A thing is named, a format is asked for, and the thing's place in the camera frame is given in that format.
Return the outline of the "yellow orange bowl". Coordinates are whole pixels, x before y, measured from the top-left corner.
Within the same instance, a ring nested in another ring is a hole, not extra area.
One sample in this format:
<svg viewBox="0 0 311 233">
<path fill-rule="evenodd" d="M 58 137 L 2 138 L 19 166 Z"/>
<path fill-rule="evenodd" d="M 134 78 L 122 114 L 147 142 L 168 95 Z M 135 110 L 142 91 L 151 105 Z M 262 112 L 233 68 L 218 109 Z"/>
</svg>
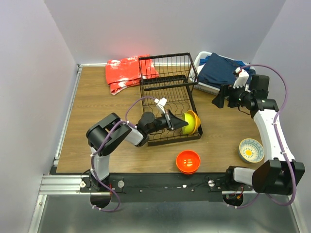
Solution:
<svg viewBox="0 0 311 233">
<path fill-rule="evenodd" d="M 188 110 L 187 113 L 191 114 L 194 118 L 195 126 L 194 126 L 193 131 L 191 132 L 191 134 L 194 134 L 198 130 L 198 128 L 201 126 L 201 120 L 199 116 L 193 110 Z"/>
</svg>

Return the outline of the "green bowl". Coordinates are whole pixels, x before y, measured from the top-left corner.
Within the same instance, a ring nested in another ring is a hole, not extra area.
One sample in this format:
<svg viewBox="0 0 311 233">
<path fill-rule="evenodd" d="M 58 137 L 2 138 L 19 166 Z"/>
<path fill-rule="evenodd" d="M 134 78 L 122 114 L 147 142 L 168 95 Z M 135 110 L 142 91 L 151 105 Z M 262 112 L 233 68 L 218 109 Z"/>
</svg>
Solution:
<svg viewBox="0 0 311 233">
<path fill-rule="evenodd" d="M 193 134 L 195 130 L 195 116 L 192 113 L 184 113 L 182 119 L 187 122 L 186 126 L 182 127 L 183 134 Z"/>
</svg>

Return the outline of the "red orange bowl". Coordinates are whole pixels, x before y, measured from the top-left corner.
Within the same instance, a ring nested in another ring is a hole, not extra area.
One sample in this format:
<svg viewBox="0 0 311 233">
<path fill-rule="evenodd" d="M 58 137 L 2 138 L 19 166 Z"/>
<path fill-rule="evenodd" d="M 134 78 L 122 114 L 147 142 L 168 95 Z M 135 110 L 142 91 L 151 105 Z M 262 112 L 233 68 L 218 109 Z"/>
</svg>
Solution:
<svg viewBox="0 0 311 233">
<path fill-rule="evenodd" d="M 199 169 L 201 158 L 195 151 L 184 150 L 177 155 L 175 164 L 180 172 L 193 174 Z"/>
</svg>

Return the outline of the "black wire dish rack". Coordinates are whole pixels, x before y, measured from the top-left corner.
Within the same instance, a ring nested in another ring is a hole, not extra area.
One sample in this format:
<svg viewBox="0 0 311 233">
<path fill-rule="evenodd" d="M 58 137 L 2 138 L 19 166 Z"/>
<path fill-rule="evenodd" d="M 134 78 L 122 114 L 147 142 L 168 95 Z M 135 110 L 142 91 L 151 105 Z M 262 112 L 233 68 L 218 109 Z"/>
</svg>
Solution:
<svg viewBox="0 0 311 233">
<path fill-rule="evenodd" d="M 165 109 L 173 115 L 182 118 L 188 110 L 197 110 L 192 97 L 192 91 L 198 84 L 198 73 L 189 52 L 138 58 L 140 72 L 141 97 L 166 98 Z M 156 118 L 161 117 L 152 99 L 142 100 L 143 112 L 152 112 Z M 148 146 L 159 146 L 170 143 L 185 142 L 200 139 L 202 127 L 193 134 L 185 134 L 182 129 L 161 129 L 149 135 Z"/>
</svg>

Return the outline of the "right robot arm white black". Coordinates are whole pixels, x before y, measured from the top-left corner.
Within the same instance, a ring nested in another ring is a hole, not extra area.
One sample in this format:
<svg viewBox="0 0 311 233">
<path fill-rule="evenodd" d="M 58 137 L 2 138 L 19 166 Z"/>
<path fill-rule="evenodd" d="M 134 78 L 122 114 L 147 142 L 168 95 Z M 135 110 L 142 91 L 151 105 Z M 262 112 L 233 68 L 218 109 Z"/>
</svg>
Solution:
<svg viewBox="0 0 311 233">
<path fill-rule="evenodd" d="M 235 190 L 242 183 L 253 187 L 257 193 L 291 195 L 301 180 L 305 166 L 297 162 L 284 137 L 274 99 L 268 98 L 269 77 L 249 74 L 241 70 L 233 84 L 222 85 L 212 103 L 223 108 L 228 99 L 230 108 L 245 107 L 249 110 L 260 133 L 264 164 L 256 170 L 230 166 L 224 177 L 224 186 Z"/>
</svg>

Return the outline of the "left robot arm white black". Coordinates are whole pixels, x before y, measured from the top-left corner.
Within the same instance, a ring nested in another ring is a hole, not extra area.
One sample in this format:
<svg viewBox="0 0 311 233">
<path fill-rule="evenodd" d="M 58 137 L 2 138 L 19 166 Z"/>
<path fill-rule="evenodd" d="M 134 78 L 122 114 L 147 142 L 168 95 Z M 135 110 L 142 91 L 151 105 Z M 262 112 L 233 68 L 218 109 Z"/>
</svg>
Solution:
<svg viewBox="0 0 311 233">
<path fill-rule="evenodd" d="M 136 147 L 144 146 L 149 141 L 149 135 L 163 129 L 175 131 L 188 126 L 188 122 L 176 117 L 166 110 L 160 117 L 152 112 L 141 115 L 136 125 L 111 113 L 86 133 L 88 145 L 91 148 L 91 186 L 98 192 L 108 186 L 109 159 L 111 153 L 123 142 L 127 141 Z"/>
</svg>

